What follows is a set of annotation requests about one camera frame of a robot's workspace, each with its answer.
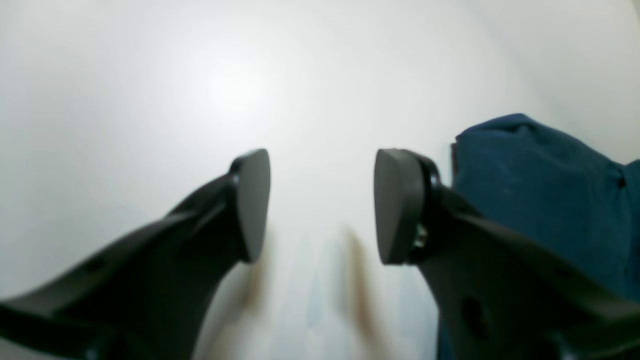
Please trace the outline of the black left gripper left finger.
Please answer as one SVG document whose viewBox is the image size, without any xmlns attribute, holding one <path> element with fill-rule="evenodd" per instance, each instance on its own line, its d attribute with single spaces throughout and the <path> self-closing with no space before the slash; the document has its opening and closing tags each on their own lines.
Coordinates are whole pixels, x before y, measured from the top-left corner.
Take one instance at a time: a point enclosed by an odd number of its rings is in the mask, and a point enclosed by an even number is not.
<svg viewBox="0 0 640 360">
<path fill-rule="evenodd" d="M 189 360 L 218 287 L 262 253 L 271 187 L 260 148 L 162 218 L 1 302 L 1 337 L 67 360 Z"/>
</svg>

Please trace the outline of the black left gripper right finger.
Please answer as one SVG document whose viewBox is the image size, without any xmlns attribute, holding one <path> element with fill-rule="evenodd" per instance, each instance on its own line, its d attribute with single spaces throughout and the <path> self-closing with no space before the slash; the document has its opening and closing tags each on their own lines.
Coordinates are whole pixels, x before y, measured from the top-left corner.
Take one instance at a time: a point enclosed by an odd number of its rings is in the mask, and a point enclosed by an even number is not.
<svg viewBox="0 0 640 360">
<path fill-rule="evenodd" d="M 485 218 L 406 149 L 375 156 L 377 248 L 419 269 L 457 360 L 637 360 L 639 305 Z"/>
</svg>

